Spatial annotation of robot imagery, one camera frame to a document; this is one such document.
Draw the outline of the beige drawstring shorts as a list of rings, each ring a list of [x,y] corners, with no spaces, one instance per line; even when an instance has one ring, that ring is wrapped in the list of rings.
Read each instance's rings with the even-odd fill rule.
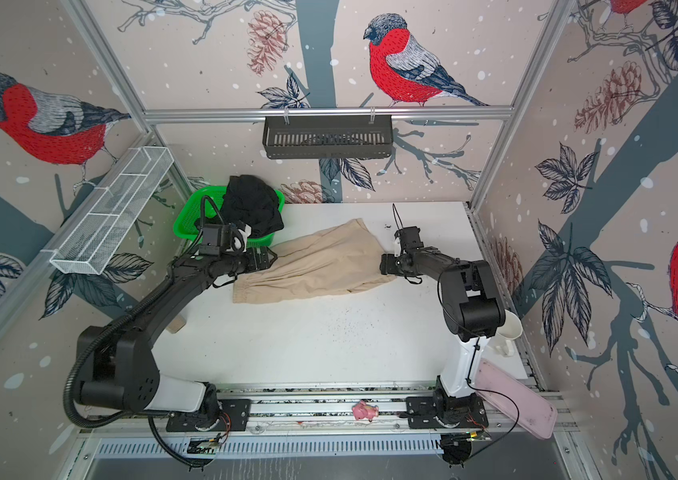
[[[273,252],[278,259],[270,268],[234,283],[235,304],[362,293],[394,280],[380,273],[384,249],[361,219],[278,244]]]

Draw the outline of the black shorts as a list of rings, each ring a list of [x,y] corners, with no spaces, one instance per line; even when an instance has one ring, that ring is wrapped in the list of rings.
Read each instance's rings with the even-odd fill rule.
[[[252,238],[262,238],[284,228],[276,190],[253,175],[231,176],[220,213],[227,223],[243,223]]]

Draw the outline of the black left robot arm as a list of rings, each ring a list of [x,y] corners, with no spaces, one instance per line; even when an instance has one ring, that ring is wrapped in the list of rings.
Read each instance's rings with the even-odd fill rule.
[[[224,405],[217,387],[160,372],[153,347],[169,324],[196,297],[216,288],[217,279],[235,283],[243,274],[269,269],[277,254],[248,244],[251,228],[218,218],[200,222],[190,245],[168,265],[166,278],[135,307],[103,327],[91,326],[77,341],[75,362],[66,379],[62,406],[71,423],[93,430],[122,418],[144,416],[153,438],[174,460],[190,470],[207,461],[188,458],[160,436],[155,420],[166,417],[170,431],[215,432],[222,446],[245,417]]]

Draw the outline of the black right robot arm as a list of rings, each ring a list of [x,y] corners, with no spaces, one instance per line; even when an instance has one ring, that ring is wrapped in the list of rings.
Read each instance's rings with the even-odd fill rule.
[[[506,320],[494,274],[484,260],[461,260],[426,246],[416,226],[395,234],[397,250],[381,257],[380,273],[411,284],[423,276],[436,281],[436,296],[456,348],[436,380],[435,417],[445,425],[465,419],[477,408],[476,376],[488,341]]]

